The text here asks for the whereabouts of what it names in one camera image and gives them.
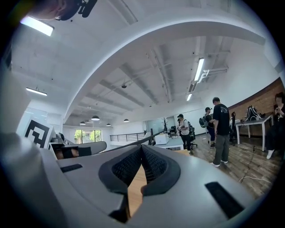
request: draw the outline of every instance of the concrete ceiling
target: concrete ceiling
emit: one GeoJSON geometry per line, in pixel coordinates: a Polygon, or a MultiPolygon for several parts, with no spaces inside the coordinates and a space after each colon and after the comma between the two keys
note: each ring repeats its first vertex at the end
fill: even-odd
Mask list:
{"type": "Polygon", "coordinates": [[[51,37],[20,26],[12,71],[23,87],[48,94],[32,99],[64,107],[65,121],[96,114],[111,122],[126,111],[186,99],[198,59],[205,58],[204,69],[225,67],[234,37],[262,43],[236,15],[230,0],[99,0],[88,18],[46,21],[55,28],[51,37]],[[208,23],[190,23],[195,13],[208,23]],[[231,26],[220,23],[226,17],[231,26]]]}

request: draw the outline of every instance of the man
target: man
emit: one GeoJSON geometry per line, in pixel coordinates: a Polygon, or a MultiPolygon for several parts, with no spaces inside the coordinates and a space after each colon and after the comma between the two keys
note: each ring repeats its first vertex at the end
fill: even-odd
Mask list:
{"type": "Polygon", "coordinates": [[[180,122],[179,122],[179,130],[181,131],[181,139],[183,141],[183,147],[184,149],[186,149],[185,147],[185,142],[187,142],[187,150],[191,151],[191,140],[190,140],[190,131],[189,131],[189,124],[188,121],[186,119],[184,119],[184,116],[182,114],[179,114],[178,116],[180,122]]]}
{"type": "Polygon", "coordinates": [[[228,108],[220,103],[219,98],[213,98],[213,104],[215,105],[213,119],[216,135],[216,155],[211,164],[219,167],[220,162],[228,163],[230,114],[228,108]]]}
{"type": "Polygon", "coordinates": [[[214,120],[210,115],[211,109],[209,107],[205,108],[206,114],[205,118],[208,122],[207,130],[211,136],[211,146],[210,148],[215,148],[215,129],[214,129],[214,120]]]}

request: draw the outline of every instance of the cable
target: cable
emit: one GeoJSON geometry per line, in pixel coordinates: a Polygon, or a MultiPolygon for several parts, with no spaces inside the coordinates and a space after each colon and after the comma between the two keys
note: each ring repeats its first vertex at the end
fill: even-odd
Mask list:
{"type": "Polygon", "coordinates": [[[251,179],[254,179],[254,180],[263,180],[263,181],[266,181],[266,182],[268,182],[268,183],[271,183],[270,181],[267,181],[267,180],[264,180],[264,179],[259,179],[259,178],[253,178],[253,177],[250,177],[250,176],[245,176],[245,177],[241,178],[241,179],[239,180],[239,182],[240,182],[242,179],[244,179],[244,178],[251,178],[251,179]]]}
{"type": "Polygon", "coordinates": [[[240,180],[242,180],[241,183],[243,182],[243,180],[244,180],[245,176],[247,175],[248,171],[250,170],[249,165],[250,165],[250,163],[252,162],[252,159],[253,159],[253,156],[254,156],[255,146],[253,146],[253,150],[252,150],[252,151],[253,151],[253,155],[252,155],[251,160],[250,160],[250,162],[249,162],[249,164],[248,164],[248,170],[247,170],[246,173],[244,174],[244,177],[243,177],[242,179],[240,179],[240,180]]]}

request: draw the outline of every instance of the ceiling light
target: ceiling light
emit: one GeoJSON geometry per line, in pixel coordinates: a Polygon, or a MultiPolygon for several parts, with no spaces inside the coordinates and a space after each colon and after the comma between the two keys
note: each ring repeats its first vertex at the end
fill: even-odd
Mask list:
{"type": "Polygon", "coordinates": [[[203,64],[204,64],[204,60],[205,60],[204,58],[199,59],[198,68],[197,68],[197,71],[196,71],[196,75],[195,75],[194,81],[197,81],[199,79],[199,76],[201,74],[201,70],[202,70],[202,67],[203,67],[203,64]]]}
{"type": "Polygon", "coordinates": [[[44,33],[45,35],[48,35],[50,37],[50,35],[53,33],[53,27],[45,24],[39,20],[36,20],[32,17],[26,16],[21,20],[21,24],[24,24],[26,26],[29,26],[35,30],[38,30],[42,33],[44,33]]]}
{"type": "Polygon", "coordinates": [[[26,88],[26,90],[29,91],[29,92],[33,92],[33,93],[36,93],[36,94],[43,95],[43,96],[47,96],[48,95],[46,93],[43,93],[43,92],[40,92],[40,91],[37,91],[37,90],[33,90],[33,89],[30,89],[30,88],[26,88]]]}
{"type": "Polygon", "coordinates": [[[188,97],[187,97],[187,101],[189,101],[189,100],[190,100],[191,96],[192,96],[192,94],[189,94],[189,95],[188,95],[188,97]]]}
{"type": "Polygon", "coordinates": [[[91,118],[92,120],[100,120],[100,118],[98,117],[98,116],[93,116],[92,118],[91,118]]]}

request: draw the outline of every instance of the desk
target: desk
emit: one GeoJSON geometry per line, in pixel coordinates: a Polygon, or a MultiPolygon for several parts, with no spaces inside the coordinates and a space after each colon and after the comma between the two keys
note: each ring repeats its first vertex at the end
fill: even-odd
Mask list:
{"type": "Polygon", "coordinates": [[[271,123],[273,125],[273,116],[270,115],[268,117],[264,117],[260,120],[246,121],[236,123],[236,134],[237,134],[237,144],[240,144],[240,129],[239,126],[248,126],[248,137],[250,138],[250,130],[249,125],[261,124],[262,125],[262,151],[265,150],[265,122],[271,119],[271,123]]]}
{"type": "Polygon", "coordinates": [[[183,141],[182,141],[181,137],[178,137],[178,138],[169,138],[168,143],[166,143],[166,144],[161,144],[161,145],[155,145],[155,147],[160,147],[160,148],[180,147],[180,150],[184,150],[183,141]]]}

